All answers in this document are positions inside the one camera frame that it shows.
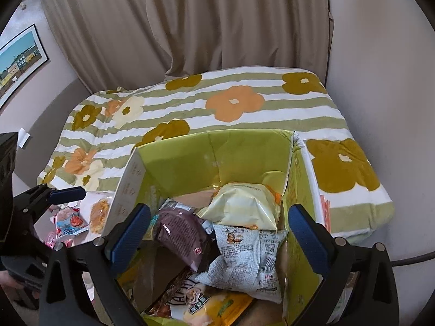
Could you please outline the green cardboard snack box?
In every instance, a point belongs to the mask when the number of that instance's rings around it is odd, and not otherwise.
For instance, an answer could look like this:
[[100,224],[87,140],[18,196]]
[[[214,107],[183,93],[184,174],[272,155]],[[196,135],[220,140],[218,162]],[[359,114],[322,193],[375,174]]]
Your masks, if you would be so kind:
[[[289,230],[290,207],[301,204],[324,222],[319,186],[304,141],[286,130],[217,130],[178,136],[135,148],[116,188],[104,234],[143,203],[156,216],[166,199],[204,208],[228,183],[268,186],[280,195],[278,228]],[[233,325],[290,325],[321,282],[293,234],[278,251],[276,271],[282,302],[254,299]],[[188,325],[149,316],[153,325]]]

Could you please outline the framed city picture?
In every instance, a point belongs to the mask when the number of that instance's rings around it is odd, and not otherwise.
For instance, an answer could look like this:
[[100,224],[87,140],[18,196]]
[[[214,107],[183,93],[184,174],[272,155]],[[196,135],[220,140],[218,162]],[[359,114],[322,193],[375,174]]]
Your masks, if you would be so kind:
[[21,84],[48,60],[34,24],[1,47],[1,108]]

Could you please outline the pale yellow chip bag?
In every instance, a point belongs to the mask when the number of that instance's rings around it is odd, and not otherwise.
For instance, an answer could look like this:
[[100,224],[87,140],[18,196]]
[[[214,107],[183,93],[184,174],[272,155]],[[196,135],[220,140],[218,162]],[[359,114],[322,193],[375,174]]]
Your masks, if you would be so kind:
[[262,184],[228,183],[197,216],[220,225],[277,231],[280,199]]

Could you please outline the white wall switch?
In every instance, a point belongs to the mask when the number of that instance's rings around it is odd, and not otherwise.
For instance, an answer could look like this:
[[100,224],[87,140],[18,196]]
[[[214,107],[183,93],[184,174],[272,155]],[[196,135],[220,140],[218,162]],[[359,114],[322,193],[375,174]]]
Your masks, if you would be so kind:
[[31,135],[24,129],[24,128],[21,128],[19,131],[18,131],[18,142],[17,142],[17,147],[18,148],[20,148],[20,149],[23,149],[25,146],[26,146],[26,144],[27,144],[27,141],[29,140],[31,138]]

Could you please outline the yellow brown cocoa pillow bag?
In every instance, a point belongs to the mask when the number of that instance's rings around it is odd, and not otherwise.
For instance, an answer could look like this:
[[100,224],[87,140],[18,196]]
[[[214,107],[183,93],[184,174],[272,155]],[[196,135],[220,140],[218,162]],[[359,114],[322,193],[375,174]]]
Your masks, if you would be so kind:
[[233,325],[253,301],[247,294],[200,283],[195,272],[184,269],[142,315],[188,325]]

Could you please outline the dark purple snack packet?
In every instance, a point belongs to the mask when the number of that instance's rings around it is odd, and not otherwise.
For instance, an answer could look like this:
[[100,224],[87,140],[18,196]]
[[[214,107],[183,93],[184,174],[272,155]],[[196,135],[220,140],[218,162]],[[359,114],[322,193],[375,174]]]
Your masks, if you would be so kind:
[[163,208],[159,211],[153,239],[196,273],[206,272],[220,254],[213,225],[183,208]]

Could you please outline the round cracker clear packet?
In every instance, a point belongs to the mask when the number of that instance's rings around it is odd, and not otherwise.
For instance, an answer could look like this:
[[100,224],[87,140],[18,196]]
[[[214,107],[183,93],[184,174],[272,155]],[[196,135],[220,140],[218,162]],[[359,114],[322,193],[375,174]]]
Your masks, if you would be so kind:
[[89,191],[80,201],[80,214],[88,224],[91,235],[102,233],[113,198],[113,191]]

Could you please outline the white printed snack bag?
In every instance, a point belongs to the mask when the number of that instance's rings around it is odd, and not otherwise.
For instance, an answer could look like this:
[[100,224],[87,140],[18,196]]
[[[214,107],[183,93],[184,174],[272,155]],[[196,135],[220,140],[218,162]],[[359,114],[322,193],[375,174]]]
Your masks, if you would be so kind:
[[282,293],[276,260],[288,232],[219,224],[214,226],[214,232],[220,255],[196,280],[206,286],[280,304]]

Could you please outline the beige curtain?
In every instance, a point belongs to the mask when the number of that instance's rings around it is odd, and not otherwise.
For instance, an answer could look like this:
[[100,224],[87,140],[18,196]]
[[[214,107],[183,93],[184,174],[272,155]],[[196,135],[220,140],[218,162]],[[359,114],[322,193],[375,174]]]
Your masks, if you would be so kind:
[[329,0],[41,0],[66,60],[92,93],[247,65],[326,80]]

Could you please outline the floral striped green quilt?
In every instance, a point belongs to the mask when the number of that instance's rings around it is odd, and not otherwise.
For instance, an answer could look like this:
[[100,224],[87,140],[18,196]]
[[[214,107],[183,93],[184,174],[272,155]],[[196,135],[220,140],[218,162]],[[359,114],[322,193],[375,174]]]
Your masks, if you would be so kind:
[[299,134],[331,233],[359,242],[394,215],[393,201],[321,80],[300,68],[238,67],[97,92],[63,123],[38,182],[113,191],[137,146],[227,128]]

